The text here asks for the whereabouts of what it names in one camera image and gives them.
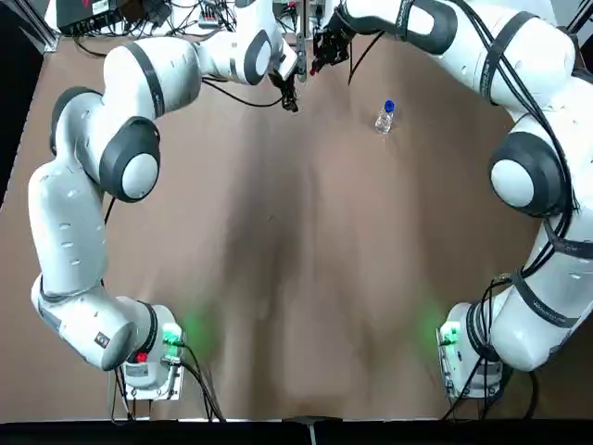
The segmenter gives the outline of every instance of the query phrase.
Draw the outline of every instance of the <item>plastic bottle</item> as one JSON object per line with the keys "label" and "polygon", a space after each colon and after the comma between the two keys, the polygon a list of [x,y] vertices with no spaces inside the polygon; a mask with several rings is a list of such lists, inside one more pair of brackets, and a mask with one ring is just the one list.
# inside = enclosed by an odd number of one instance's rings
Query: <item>plastic bottle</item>
{"label": "plastic bottle", "polygon": [[374,128],[380,134],[387,134],[391,130],[391,124],[393,123],[393,115],[396,111],[396,105],[391,101],[387,100],[381,111],[379,112],[379,118],[374,124]]}

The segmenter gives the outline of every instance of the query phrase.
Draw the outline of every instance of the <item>black cable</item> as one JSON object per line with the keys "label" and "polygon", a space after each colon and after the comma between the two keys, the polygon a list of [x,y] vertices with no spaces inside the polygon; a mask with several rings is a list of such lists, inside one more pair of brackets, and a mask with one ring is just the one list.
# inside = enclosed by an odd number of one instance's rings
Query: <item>black cable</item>
{"label": "black cable", "polygon": [[226,79],[218,79],[216,77],[210,77],[210,76],[204,76],[204,77],[202,77],[202,81],[218,82],[218,83],[227,83],[227,82],[229,82]]}
{"label": "black cable", "polygon": [[[371,51],[372,47],[377,42],[379,42],[379,39],[381,37],[383,37],[383,34],[385,34],[385,31],[381,31],[377,35],[374,36],[374,39],[372,39],[372,42],[369,44],[369,46],[367,46],[367,49],[365,49],[364,52],[362,53],[362,55],[360,56],[359,61],[356,62],[356,65],[354,66],[354,69],[350,69],[350,75],[348,76],[348,85],[350,85],[350,83],[352,82],[352,78],[354,77],[354,73],[359,68],[360,63],[362,62],[362,60],[364,60],[364,58],[367,57],[367,54],[369,54],[369,51]],[[351,54],[351,51],[350,51],[350,62],[351,61],[352,61],[352,54]]]}
{"label": "black cable", "polygon": [[107,212],[105,213],[105,225],[107,225],[107,222],[109,221],[109,216],[111,216],[111,211],[113,210],[114,204],[115,198],[111,197],[111,200],[109,201],[109,206],[107,207]]}
{"label": "black cable", "polygon": [[126,413],[127,414],[127,420],[125,422],[117,422],[115,420],[115,417],[114,417],[114,415],[115,415],[115,400],[116,400],[117,389],[120,390],[121,398],[124,400],[124,402],[126,404],[126,407],[128,406],[128,402],[127,402],[126,395],[125,395],[125,383],[122,386],[122,384],[120,382],[120,375],[118,374],[118,370],[120,370],[120,369],[121,368],[116,368],[113,371],[113,374],[115,374],[115,383],[113,385],[113,400],[112,400],[112,403],[111,403],[111,423],[113,425],[115,425],[115,426],[123,426],[123,425],[126,425],[127,423],[129,423],[130,421],[134,420],[134,417],[132,417],[132,415],[130,414],[129,411],[127,411],[127,413]]}
{"label": "black cable", "polygon": [[204,83],[204,84],[206,84],[208,86],[211,86],[212,88],[214,88],[215,90],[220,91],[224,95],[227,95],[230,98],[232,98],[232,99],[234,99],[234,100],[236,100],[238,102],[241,102],[242,104],[247,105],[249,107],[270,108],[270,107],[274,107],[275,105],[278,105],[280,102],[282,102],[282,98],[279,98],[278,100],[276,100],[276,101],[274,101],[274,102],[272,102],[270,104],[252,104],[251,102],[247,102],[246,100],[244,100],[244,99],[242,99],[240,97],[237,97],[236,95],[232,95],[231,93],[229,93],[228,91],[220,88],[218,85],[215,85],[214,83],[211,83],[211,82],[205,81],[205,80],[202,80],[202,83]]}
{"label": "black cable", "polygon": [[93,51],[93,50],[87,48],[86,46],[84,46],[80,41],[80,37],[78,37],[78,36],[74,37],[74,44],[76,44],[82,51],[84,51],[89,56],[98,57],[98,58],[107,57],[106,53],[99,53],[97,51]]}
{"label": "black cable", "polygon": [[527,412],[523,416],[524,420],[533,419],[539,403],[539,382],[536,373],[534,371],[529,373],[529,378],[531,379],[531,400],[529,401],[529,408],[527,408]]}
{"label": "black cable", "polygon": [[352,44],[352,41],[350,41],[350,45],[349,47],[349,51],[350,51],[350,72],[348,73],[348,80],[350,81],[352,79],[352,71],[354,70],[354,45]]}
{"label": "black cable", "polygon": [[[204,398],[204,409],[206,410],[206,416],[208,417],[208,421],[211,422],[212,415],[214,414],[214,409],[213,409],[213,407],[209,406],[208,396],[207,396],[206,392],[209,391],[209,394],[212,396],[211,397],[212,402],[216,404],[216,408],[220,412],[221,407],[220,407],[219,402],[216,398],[216,391],[214,391],[214,386],[212,385],[212,383],[208,382],[207,379],[204,379],[204,374],[202,373],[202,367],[200,366],[200,363],[198,362],[197,357],[194,354],[194,350],[192,350],[192,348],[190,346],[188,346],[184,343],[183,343],[183,347],[186,348],[187,350],[189,350],[189,353],[192,356],[192,360],[194,360],[194,364],[196,365],[196,371],[200,375],[200,377],[203,378],[202,381],[204,382],[204,386],[202,386],[202,396]],[[210,388],[208,388],[206,386],[206,383],[210,383]]]}
{"label": "black cable", "polygon": [[[190,372],[191,375],[194,376],[197,383],[200,387],[202,387],[202,389],[205,388],[204,379],[202,378],[202,375],[196,369],[194,369],[194,367],[191,364],[189,364],[188,362],[181,362],[180,365],[183,366],[183,368],[185,368],[187,371]],[[222,415],[221,411],[215,405],[214,400],[212,400],[212,396],[210,395],[208,389],[206,389],[204,393],[206,395],[210,407],[212,408],[212,411],[214,412],[214,415],[216,415],[216,418],[219,419],[219,421],[221,422],[226,422],[226,419]]]}
{"label": "black cable", "polygon": [[583,0],[576,10],[576,14],[574,15],[573,19],[570,21],[566,29],[570,33],[577,33],[583,28],[583,25],[587,23],[587,19],[583,19],[583,13],[588,7],[591,7],[590,0]]}
{"label": "black cable", "polygon": [[457,407],[459,406],[459,404],[463,400],[463,394],[470,387],[470,384],[472,383],[473,376],[475,375],[475,373],[477,373],[478,368],[480,367],[480,364],[482,364],[482,357],[480,357],[477,360],[477,362],[475,363],[475,366],[473,367],[472,371],[470,372],[470,376],[467,378],[467,380],[465,382],[465,385],[463,386],[463,389],[460,392],[460,395],[457,397],[457,399],[455,399],[455,402],[451,405],[451,407],[445,413],[445,415],[443,415],[443,417],[441,418],[441,420],[447,420],[448,417],[455,412],[455,410],[457,409]]}

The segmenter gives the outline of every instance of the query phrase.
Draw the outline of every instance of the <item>wire bundle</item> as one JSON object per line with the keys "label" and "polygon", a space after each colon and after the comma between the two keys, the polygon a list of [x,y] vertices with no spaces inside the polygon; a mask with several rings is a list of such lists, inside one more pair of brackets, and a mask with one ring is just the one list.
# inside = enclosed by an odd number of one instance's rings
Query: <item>wire bundle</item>
{"label": "wire bundle", "polygon": [[[190,19],[196,12],[198,8],[200,8],[201,14],[204,14],[205,8],[209,8],[210,10],[214,11],[217,16],[219,17],[219,21],[222,26],[227,31],[234,31],[236,29],[236,17],[234,16],[232,10],[229,8],[228,4],[232,2],[227,2],[224,0],[197,0],[191,6],[183,6],[174,3],[171,0],[164,0],[165,5],[171,6],[170,15],[167,17],[166,22],[170,26],[170,30],[165,34],[169,37],[171,36],[191,36],[191,37],[199,37],[202,39],[208,38],[210,35],[218,32],[215,30],[210,34],[199,35],[199,34],[192,34],[187,32],[188,28],[195,26],[198,23],[197,19]],[[174,8],[179,9],[187,9],[189,10],[180,21],[179,25],[175,26],[175,17],[174,17]],[[154,32],[158,27],[157,24],[151,23],[148,18],[150,13],[154,11],[146,11],[145,15],[142,19],[138,20],[137,22],[129,22],[126,18],[122,19],[122,29],[123,31],[117,32],[116,31],[116,23],[109,23],[107,25],[107,32],[101,31],[92,31],[85,34],[74,36],[74,43],[85,53],[93,57],[101,57],[104,58],[107,56],[105,53],[100,53],[97,51],[93,51],[88,49],[81,43],[81,39],[83,37],[135,37],[137,39],[142,39],[146,37],[154,37]]]}

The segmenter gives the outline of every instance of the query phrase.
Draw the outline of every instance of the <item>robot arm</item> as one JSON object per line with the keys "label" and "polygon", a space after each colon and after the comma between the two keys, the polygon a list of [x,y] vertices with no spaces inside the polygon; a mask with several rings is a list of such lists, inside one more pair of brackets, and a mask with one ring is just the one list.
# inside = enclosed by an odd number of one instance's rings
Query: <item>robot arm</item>
{"label": "robot arm", "polygon": [[172,37],[128,43],[104,64],[105,91],[70,88],[56,102],[56,158],[29,183],[32,236],[41,274],[32,286],[40,316],[88,363],[124,364],[135,388],[160,388],[170,375],[163,338],[182,338],[163,306],[110,298],[104,192],[137,202],[155,186],[160,135],[154,121],[197,99],[203,75],[255,85],[269,72],[293,75],[297,56],[276,30],[271,0],[237,1],[236,32],[202,44]]}
{"label": "robot arm", "polygon": [[[546,362],[593,309],[592,78],[573,75],[570,38],[531,14],[477,3],[474,11],[495,37],[486,47],[460,8],[460,0],[344,0],[314,38],[311,74],[349,58],[357,34],[385,32],[427,53],[455,79],[505,107],[516,121],[490,160],[490,182],[509,206],[549,216],[527,264],[551,243],[553,255],[528,277],[518,271],[489,302],[460,303],[437,331],[444,384],[451,398],[496,397],[502,364],[531,371]],[[504,53],[543,109],[560,142],[573,179],[574,211],[566,238],[558,238],[562,206],[570,196],[549,134],[504,82]]]}

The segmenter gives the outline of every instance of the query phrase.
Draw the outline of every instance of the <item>cable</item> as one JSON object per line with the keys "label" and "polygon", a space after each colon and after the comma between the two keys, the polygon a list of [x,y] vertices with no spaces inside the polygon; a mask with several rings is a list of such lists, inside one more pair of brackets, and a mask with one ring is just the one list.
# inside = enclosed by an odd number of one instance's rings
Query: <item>cable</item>
{"label": "cable", "polygon": [[451,405],[451,407],[445,413],[445,415],[443,415],[443,417],[441,418],[441,420],[447,420],[448,417],[455,412],[455,410],[457,409],[457,407],[459,406],[459,404],[463,400],[463,394],[470,387],[470,384],[472,383],[473,376],[475,375],[475,373],[477,373],[478,368],[480,367],[480,364],[482,364],[482,357],[480,357],[477,360],[477,362],[475,363],[475,366],[473,367],[472,371],[470,372],[470,376],[467,378],[467,380],[465,382],[465,385],[463,386],[463,389],[460,392],[460,395],[457,397],[457,399],[455,399],[455,402]]}
{"label": "cable", "polygon": [[[115,426],[123,426],[123,425],[126,425],[127,423],[129,423],[130,421],[135,420],[135,417],[130,414],[130,410],[128,409],[128,402],[127,402],[126,395],[125,395],[125,383],[122,387],[121,382],[120,382],[120,376],[118,375],[118,370],[120,370],[120,369],[121,368],[116,368],[113,371],[113,373],[115,374],[115,384],[113,385],[113,399],[111,402],[111,423]],[[121,401],[123,403],[123,409],[127,416],[127,420],[125,422],[117,422],[114,418],[115,399],[116,399],[117,389],[120,390]]]}
{"label": "cable", "polygon": [[[348,85],[350,85],[350,83],[352,82],[352,78],[354,77],[354,73],[359,68],[360,63],[362,62],[362,60],[364,60],[364,58],[367,57],[367,54],[369,54],[369,51],[371,51],[372,47],[377,42],[379,42],[379,39],[381,37],[383,37],[383,34],[385,34],[385,31],[381,31],[377,35],[375,35],[374,39],[372,39],[372,42],[369,44],[369,46],[367,46],[367,49],[365,49],[364,52],[362,53],[362,55],[360,56],[359,61],[356,62],[356,65],[354,66],[354,69],[350,68],[350,75],[348,76]],[[351,63],[352,63],[352,46],[350,47],[350,64]]]}
{"label": "cable", "polygon": [[202,387],[204,394],[206,395],[206,399],[210,405],[210,408],[212,408],[212,411],[214,412],[214,415],[216,415],[216,418],[219,419],[220,422],[226,422],[226,419],[222,415],[221,411],[217,408],[214,401],[212,400],[212,396],[208,392],[208,389],[204,390],[205,385],[204,385],[204,380],[202,378],[202,375],[196,369],[194,369],[194,367],[191,364],[189,364],[188,362],[181,361],[180,365],[183,368],[185,368],[187,371],[189,371],[190,374],[194,376],[194,378],[196,379],[196,381],[200,385],[200,387]]}
{"label": "cable", "polygon": [[524,420],[533,419],[539,403],[539,382],[536,373],[534,371],[529,373],[529,378],[531,379],[531,400],[529,401],[529,408],[527,408],[527,412],[523,416]]}
{"label": "cable", "polygon": [[81,44],[80,37],[74,37],[74,44],[76,44],[82,51],[84,51],[86,54],[88,54],[90,56],[98,57],[98,58],[107,57],[106,53],[99,53],[99,52],[93,51],[93,50],[87,48],[86,46],[84,46],[83,44]]}
{"label": "cable", "polygon": [[109,201],[109,206],[107,207],[107,212],[105,213],[105,225],[109,221],[109,216],[111,216],[111,211],[113,210],[113,205],[115,204],[115,197],[111,197]]}
{"label": "cable", "polygon": [[282,98],[279,98],[278,100],[276,100],[276,101],[274,101],[274,102],[272,102],[270,104],[252,104],[251,102],[247,102],[246,100],[244,100],[244,99],[242,99],[240,97],[237,97],[236,95],[232,95],[231,93],[229,93],[228,91],[220,88],[218,85],[215,85],[214,83],[211,83],[211,82],[205,81],[205,80],[202,80],[202,83],[205,83],[206,85],[211,86],[212,88],[214,88],[215,90],[220,91],[224,95],[227,95],[230,98],[232,98],[232,99],[234,99],[234,100],[236,100],[238,102],[241,102],[242,104],[247,105],[249,107],[270,108],[270,107],[274,107],[275,105],[278,105],[280,102],[282,102]]}
{"label": "cable", "polygon": [[[183,348],[186,348],[187,350],[189,350],[189,353],[191,354],[192,359],[194,360],[194,364],[196,365],[197,372],[200,374],[201,377],[203,377],[204,374],[202,373],[202,368],[200,366],[200,363],[197,361],[197,357],[194,354],[194,350],[192,350],[192,348],[190,348],[189,345],[186,345],[185,343],[183,343]],[[208,382],[208,380],[206,379],[204,386],[202,386],[202,395],[204,398],[204,409],[206,410],[206,416],[208,417],[208,421],[211,422],[212,415],[214,414],[214,410],[208,404],[207,391],[209,391],[210,395],[212,396],[211,397],[212,402],[215,404],[216,408],[219,410],[219,413],[220,413],[221,407],[220,407],[219,402],[216,398],[216,392],[214,391],[214,385],[212,384],[212,382]]]}

